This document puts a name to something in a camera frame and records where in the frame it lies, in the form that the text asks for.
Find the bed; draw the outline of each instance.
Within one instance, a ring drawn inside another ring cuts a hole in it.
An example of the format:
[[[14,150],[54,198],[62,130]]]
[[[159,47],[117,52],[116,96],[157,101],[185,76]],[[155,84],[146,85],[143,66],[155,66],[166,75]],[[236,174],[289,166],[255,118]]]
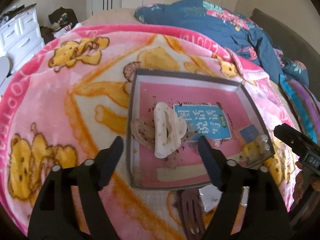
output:
[[[108,11],[103,11],[100,12],[90,18],[88,18],[87,20],[85,20],[84,22],[82,22],[83,25],[100,25],[100,24],[141,24],[141,22],[134,17],[134,13],[135,13],[135,9],[128,9],[128,8],[118,8],[118,9],[113,9],[113,10],[108,10]],[[264,24],[265,20],[268,19],[270,22]],[[272,35],[272,37],[276,37],[277,41],[281,41],[281,34],[283,32],[279,32],[277,33],[276,30],[277,28],[279,28],[280,26],[282,27],[283,24],[279,21],[277,21],[276,19],[264,14],[262,11],[255,9],[253,11],[253,16],[252,16],[252,20],[257,22],[258,24],[261,24],[262,27],[264,27],[267,31],[268,31],[268,24],[271,26],[271,24],[273,24],[272,29],[274,30],[273,32],[270,31],[270,35]],[[289,29],[287,27],[287,36],[292,36],[292,37],[296,37],[296,33],[294,31],[292,31],[291,29]],[[307,43],[306,41],[304,41],[301,37],[300,37],[300,43],[301,46],[300,47],[305,47],[305,44]],[[308,47],[306,49],[306,51],[313,51],[314,49],[310,49],[310,47]],[[311,57],[308,57],[308,60],[310,62],[312,62],[312,59],[315,60],[316,62],[320,62],[320,59],[318,58],[319,54],[317,52],[313,53],[313,55]],[[274,89],[274,91],[276,92],[276,94],[279,96],[281,102],[283,103],[285,109],[287,110],[288,114],[290,115],[290,118],[292,119],[294,126],[296,127],[297,130],[300,131],[300,127],[298,125],[297,122],[297,116],[295,115],[291,104],[288,102],[288,100],[286,99],[286,96],[284,95],[283,90],[276,85],[274,82],[271,81],[271,85],[272,88]]]

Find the clothing pile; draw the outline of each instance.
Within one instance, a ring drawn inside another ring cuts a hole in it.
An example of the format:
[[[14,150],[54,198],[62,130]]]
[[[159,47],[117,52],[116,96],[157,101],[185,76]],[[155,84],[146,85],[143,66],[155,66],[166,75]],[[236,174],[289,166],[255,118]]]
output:
[[[50,27],[40,27],[41,36],[44,39],[44,43],[54,40],[63,36],[65,33],[71,31],[76,25],[79,25],[77,17],[73,9],[65,9],[60,7],[55,10],[49,16]]]
[[[269,35],[244,15],[204,0],[182,0],[171,5],[151,4],[139,7],[135,17],[144,24],[175,26],[202,33],[261,66],[276,84],[279,84],[280,75],[286,75],[309,85],[305,66],[282,58],[282,67]]]

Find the pink flower print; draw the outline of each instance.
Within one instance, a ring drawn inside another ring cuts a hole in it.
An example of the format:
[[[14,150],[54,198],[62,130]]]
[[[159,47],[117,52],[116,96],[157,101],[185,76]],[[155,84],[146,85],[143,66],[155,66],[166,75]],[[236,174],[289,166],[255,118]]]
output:
[[[248,60],[255,60],[258,57],[253,47],[246,47],[244,49],[239,49],[237,53],[239,52],[249,52],[250,58]]]
[[[295,60],[294,62],[295,62],[295,64],[300,66],[302,70],[306,70],[307,69],[306,65],[304,65],[302,62],[300,62],[298,60]]]
[[[219,18],[226,21],[231,21],[232,14],[230,14],[228,11],[223,10],[222,13],[219,14]]]
[[[247,25],[247,23],[239,17],[234,16],[233,22],[239,27],[244,28],[247,31],[249,30],[249,26]]]
[[[217,14],[218,12],[216,10],[207,10],[207,15],[209,16],[218,17]]]

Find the door handle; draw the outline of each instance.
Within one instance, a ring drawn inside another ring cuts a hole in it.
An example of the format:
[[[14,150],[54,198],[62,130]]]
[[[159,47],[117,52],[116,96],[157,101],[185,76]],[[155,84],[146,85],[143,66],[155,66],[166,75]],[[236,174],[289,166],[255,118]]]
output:
[[[29,20],[27,20],[26,22],[24,23],[28,23],[28,22],[31,22],[33,20],[33,18],[30,18]]]
[[[21,48],[21,47],[23,47],[24,45],[26,45],[29,41],[30,41],[30,38],[27,39],[23,44],[21,44],[21,45],[19,46],[19,48]]]
[[[9,34],[7,34],[6,36],[5,36],[5,38],[8,38],[11,34],[13,34],[14,33],[14,30],[12,30]]]

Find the yellow object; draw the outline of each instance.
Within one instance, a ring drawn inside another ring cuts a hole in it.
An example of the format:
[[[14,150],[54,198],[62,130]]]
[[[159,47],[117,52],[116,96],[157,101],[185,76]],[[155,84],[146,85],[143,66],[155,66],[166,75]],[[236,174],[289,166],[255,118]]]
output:
[[[198,56],[190,56],[193,62],[185,62],[183,65],[191,73],[204,74],[212,77],[219,77],[215,72],[213,72],[207,63]]]
[[[179,63],[162,47],[146,49],[137,56],[143,68],[180,71]]]
[[[238,71],[236,66],[227,61],[220,61],[221,73],[224,74],[227,78],[233,78],[238,76]]]
[[[115,114],[110,108],[97,105],[95,108],[95,120],[106,125],[115,133],[124,135],[127,127],[127,117]]]
[[[260,154],[260,147],[255,141],[253,141],[243,147],[243,152],[249,161],[258,159]]]
[[[266,160],[263,165],[268,168],[277,186],[279,186],[282,182],[288,184],[291,174],[296,169],[294,164],[295,157],[293,156],[293,152],[291,150],[288,151],[288,154],[291,155],[290,157],[285,154],[280,154],[285,151],[287,146],[274,136],[271,137],[271,140],[273,142],[272,144],[276,154],[270,159]]]
[[[101,50],[108,47],[109,42],[109,38],[102,37],[84,38],[80,42],[65,41],[54,50],[49,67],[59,72],[64,66],[72,68],[78,60],[84,64],[97,65],[101,59]]]
[[[100,81],[79,86],[74,90],[78,96],[107,96],[117,105],[128,108],[129,95],[124,92],[124,82]]]
[[[35,123],[30,128],[34,135],[31,144],[19,134],[11,139],[8,191],[13,198],[28,200],[33,206],[42,186],[41,174],[55,164],[63,168],[76,166],[77,152],[71,145],[48,145]]]

